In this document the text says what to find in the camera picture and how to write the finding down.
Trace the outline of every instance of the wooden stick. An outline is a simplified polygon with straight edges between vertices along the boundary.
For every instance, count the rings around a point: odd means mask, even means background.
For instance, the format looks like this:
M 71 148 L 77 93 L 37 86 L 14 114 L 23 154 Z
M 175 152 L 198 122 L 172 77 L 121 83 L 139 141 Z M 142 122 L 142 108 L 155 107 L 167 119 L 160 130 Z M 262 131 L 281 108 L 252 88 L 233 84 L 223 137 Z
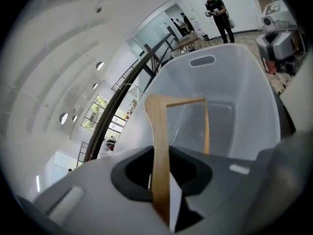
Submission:
M 205 98 L 174 98 L 151 94 L 145 100 L 145 110 L 153 132 L 154 161 L 151 193 L 157 213 L 170 224 L 170 158 L 167 135 L 166 108 L 195 102 L 205 102 L 204 154 L 209 153 L 209 118 Z

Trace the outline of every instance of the white plastic bin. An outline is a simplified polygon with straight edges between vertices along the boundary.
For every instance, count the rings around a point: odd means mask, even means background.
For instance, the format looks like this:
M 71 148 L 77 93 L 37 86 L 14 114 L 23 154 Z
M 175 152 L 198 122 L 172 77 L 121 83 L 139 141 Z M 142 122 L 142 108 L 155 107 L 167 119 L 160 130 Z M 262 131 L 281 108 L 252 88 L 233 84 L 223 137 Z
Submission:
M 168 62 L 146 94 L 205 97 L 208 101 L 210 153 L 255 160 L 280 140 L 279 115 L 270 84 L 250 50 L 240 44 L 208 47 Z M 120 135 L 114 152 L 153 144 L 144 110 L 145 96 Z M 201 103 L 167 110 L 169 144 L 203 151 Z

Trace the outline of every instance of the window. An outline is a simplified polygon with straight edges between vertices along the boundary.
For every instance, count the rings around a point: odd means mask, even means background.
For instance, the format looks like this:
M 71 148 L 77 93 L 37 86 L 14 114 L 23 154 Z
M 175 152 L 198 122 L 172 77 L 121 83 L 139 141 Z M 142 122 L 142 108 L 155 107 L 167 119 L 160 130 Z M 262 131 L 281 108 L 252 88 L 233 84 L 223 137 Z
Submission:
M 94 131 L 108 103 L 109 102 L 107 100 L 98 95 L 88 109 L 81 126 L 90 131 Z M 121 109 L 117 109 L 115 116 L 113 117 L 112 122 L 110 123 L 105 134 L 106 138 L 114 136 L 118 139 L 120 133 L 123 131 L 123 127 L 126 124 L 125 116 L 126 112 Z

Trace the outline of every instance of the curved white ceiling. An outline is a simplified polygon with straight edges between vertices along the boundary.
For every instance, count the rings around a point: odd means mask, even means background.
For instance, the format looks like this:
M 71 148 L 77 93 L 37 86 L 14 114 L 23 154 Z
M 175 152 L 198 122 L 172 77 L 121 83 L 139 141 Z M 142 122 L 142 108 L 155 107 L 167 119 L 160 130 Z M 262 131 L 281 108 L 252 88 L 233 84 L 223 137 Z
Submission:
M 121 43 L 166 1 L 32 0 L 25 8 L 0 60 L 1 165 L 14 190 L 23 192 L 68 140 L 79 124 L 72 116 L 92 99 L 92 85 L 110 78 Z M 99 61 L 104 66 L 97 71 Z M 60 125 L 63 112 L 69 116 Z

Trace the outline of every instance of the black t-shirt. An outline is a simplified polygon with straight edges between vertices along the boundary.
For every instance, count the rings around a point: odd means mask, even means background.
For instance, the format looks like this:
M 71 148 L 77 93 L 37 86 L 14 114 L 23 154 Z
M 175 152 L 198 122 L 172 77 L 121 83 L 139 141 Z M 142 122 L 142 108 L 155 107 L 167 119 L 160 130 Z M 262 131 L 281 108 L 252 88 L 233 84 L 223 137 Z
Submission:
M 214 12 L 215 9 L 218 9 L 219 11 L 222 10 L 222 6 L 225 6 L 222 0 L 211 0 L 211 1 L 206 1 L 205 7 L 207 10 Z M 228 16 L 225 13 L 219 15 L 219 16 L 214 16 L 214 19 L 218 19 L 223 17 L 226 22 L 228 22 Z

